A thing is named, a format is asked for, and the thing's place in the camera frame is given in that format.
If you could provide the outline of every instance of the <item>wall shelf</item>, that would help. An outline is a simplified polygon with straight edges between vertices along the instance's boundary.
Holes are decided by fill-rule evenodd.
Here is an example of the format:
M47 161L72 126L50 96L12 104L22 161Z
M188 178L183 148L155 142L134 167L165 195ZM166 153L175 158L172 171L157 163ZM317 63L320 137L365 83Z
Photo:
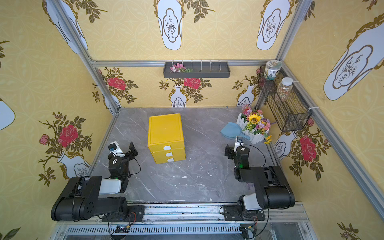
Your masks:
M182 63L191 73L173 73L170 68L173 64ZM228 62L222 61L183 61L165 62L163 74L165 78L229 78L231 70Z
M277 86L284 77L287 77L282 71L279 72L274 81L264 78L265 66L260 67L259 86L265 99L271 108L277 124L282 132L302 130L310 118L312 111L303 97L293 85L293 88L286 101L281 101L276 94Z

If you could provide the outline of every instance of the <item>yellow flower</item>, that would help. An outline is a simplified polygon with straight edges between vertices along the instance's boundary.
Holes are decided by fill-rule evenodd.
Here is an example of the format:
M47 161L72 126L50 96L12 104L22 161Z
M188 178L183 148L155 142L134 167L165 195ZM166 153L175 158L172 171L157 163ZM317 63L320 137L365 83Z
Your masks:
M259 115L252 114L249 115L248 121L252 124L258 124L262 118Z

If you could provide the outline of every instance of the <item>drawer cabinet lid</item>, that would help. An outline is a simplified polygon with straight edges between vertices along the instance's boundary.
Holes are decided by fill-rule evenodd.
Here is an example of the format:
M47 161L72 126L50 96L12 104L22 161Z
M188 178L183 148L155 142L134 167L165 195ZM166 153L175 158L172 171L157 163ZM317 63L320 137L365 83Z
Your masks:
M149 117L148 145L183 140L180 113Z

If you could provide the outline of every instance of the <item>glass jar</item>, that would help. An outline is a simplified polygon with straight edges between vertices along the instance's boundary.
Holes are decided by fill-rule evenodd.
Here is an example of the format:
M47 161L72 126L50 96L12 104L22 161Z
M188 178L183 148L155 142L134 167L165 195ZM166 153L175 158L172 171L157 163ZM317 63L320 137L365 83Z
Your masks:
M283 78L281 80L281 83L277 87L277 91L275 94L276 101L283 101L285 102L288 100L289 93L291 92L293 88L293 79L292 78Z
M278 60L271 60L265 64L264 78L274 80L280 71L282 63Z

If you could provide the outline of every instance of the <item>artificial flower arrangement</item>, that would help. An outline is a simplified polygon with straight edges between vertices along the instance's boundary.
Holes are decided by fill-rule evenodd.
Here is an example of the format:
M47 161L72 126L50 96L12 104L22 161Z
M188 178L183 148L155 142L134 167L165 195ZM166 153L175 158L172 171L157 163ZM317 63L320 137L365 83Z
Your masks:
M237 124L243 128L243 133L251 137L252 144L265 139L265 144L272 141L272 136L268 135L271 121L264 118L263 111L260 109L252 110L249 106L242 108Z
M173 72L173 73L191 73L192 70L190 68L186 68L183 66L183 64L180 64L180 63L177 63L177 64L173 64L172 67L170 67L170 70Z

